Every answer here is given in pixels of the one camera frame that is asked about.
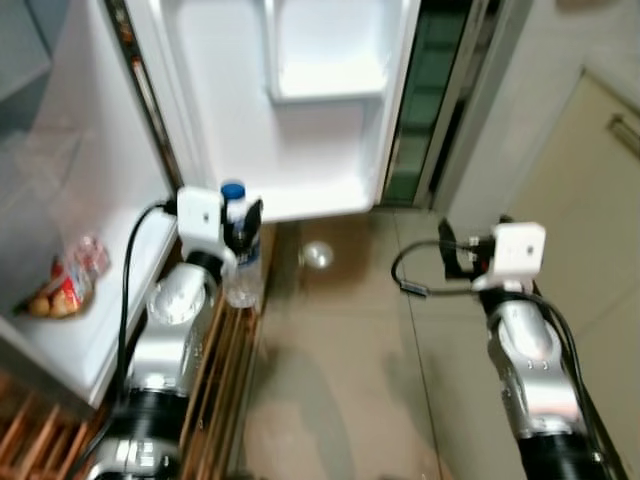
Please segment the clear bottle with blue cap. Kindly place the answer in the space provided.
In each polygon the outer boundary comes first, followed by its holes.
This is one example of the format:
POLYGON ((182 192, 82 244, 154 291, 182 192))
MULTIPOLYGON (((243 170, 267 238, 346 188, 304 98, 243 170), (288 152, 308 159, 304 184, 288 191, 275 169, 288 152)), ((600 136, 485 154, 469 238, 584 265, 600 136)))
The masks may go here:
MULTIPOLYGON (((227 205, 227 221, 243 220, 244 210, 256 197, 248 196, 243 182, 227 180, 220 187, 221 196, 227 205)), ((236 270, 224 276, 224 297, 234 308, 256 308, 262 293, 261 243, 256 251, 237 257, 236 270)))

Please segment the steel fridge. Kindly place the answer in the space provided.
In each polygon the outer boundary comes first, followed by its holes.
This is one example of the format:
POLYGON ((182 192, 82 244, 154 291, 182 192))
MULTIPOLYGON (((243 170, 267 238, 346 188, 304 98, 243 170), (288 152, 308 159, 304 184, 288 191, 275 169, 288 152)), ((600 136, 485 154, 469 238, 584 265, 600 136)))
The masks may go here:
POLYGON ((137 216, 182 186, 241 180, 262 219, 365 212, 381 197, 421 0, 401 0, 378 96, 282 102, 262 0, 0 0, 0 366, 73 410, 115 367, 120 261, 137 216), (83 236, 110 268, 78 314, 36 317, 83 236))

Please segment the white fridge door bin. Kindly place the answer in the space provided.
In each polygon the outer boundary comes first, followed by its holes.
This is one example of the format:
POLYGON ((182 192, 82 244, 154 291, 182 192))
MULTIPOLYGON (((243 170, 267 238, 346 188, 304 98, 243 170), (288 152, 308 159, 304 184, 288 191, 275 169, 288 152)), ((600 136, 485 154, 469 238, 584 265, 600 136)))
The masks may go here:
POLYGON ((378 96, 401 0, 262 0, 268 87, 282 102, 378 96))

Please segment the beige cabinet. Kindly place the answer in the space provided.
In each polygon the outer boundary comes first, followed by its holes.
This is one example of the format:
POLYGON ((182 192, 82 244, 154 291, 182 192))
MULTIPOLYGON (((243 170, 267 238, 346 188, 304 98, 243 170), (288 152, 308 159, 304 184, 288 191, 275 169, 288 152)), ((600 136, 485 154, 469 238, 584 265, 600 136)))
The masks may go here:
POLYGON ((547 229, 541 292, 561 308, 586 387, 622 461, 639 470, 640 166, 605 128, 636 115, 603 81, 582 74, 524 186, 513 219, 547 229))

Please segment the green glass sliding door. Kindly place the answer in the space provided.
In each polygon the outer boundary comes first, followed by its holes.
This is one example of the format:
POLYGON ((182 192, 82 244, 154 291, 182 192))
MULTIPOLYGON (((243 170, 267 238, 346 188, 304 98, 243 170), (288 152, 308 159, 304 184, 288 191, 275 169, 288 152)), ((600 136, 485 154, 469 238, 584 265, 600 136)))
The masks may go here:
POLYGON ((503 0, 422 0, 381 205, 424 206, 494 35, 503 0))

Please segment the red snack packet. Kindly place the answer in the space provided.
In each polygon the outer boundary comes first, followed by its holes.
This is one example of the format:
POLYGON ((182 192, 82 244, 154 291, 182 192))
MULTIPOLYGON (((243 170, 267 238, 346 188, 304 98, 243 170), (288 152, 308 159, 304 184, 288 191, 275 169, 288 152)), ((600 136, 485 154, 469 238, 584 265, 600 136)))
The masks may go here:
POLYGON ((97 280, 110 268, 108 247, 96 236, 73 242, 52 269, 50 314, 67 317, 78 314, 92 300, 97 280))

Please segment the wooden slatted rack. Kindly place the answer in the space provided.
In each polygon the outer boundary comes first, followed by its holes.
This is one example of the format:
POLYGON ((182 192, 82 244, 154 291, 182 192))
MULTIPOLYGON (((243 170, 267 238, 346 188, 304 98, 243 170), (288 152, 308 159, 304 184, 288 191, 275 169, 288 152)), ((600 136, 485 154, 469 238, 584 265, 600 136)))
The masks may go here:
MULTIPOLYGON (((251 383, 259 314, 218 307, 184 426, 179 480, 251 480, 232 463, 251 383)), ((0 480, 64 480, 108 419, 108 408, 63 406, 0 366, 0 480)))

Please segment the brown round food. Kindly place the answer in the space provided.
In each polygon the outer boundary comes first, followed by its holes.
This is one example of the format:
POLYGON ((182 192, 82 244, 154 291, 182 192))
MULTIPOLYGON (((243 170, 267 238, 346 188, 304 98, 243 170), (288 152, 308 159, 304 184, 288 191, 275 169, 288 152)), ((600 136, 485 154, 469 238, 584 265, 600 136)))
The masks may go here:
POLYGON ((82 298, 68 289, 41 291, 33 294, 26 302, 26 312, 36 317, 68 317, 81 311, 82 298))

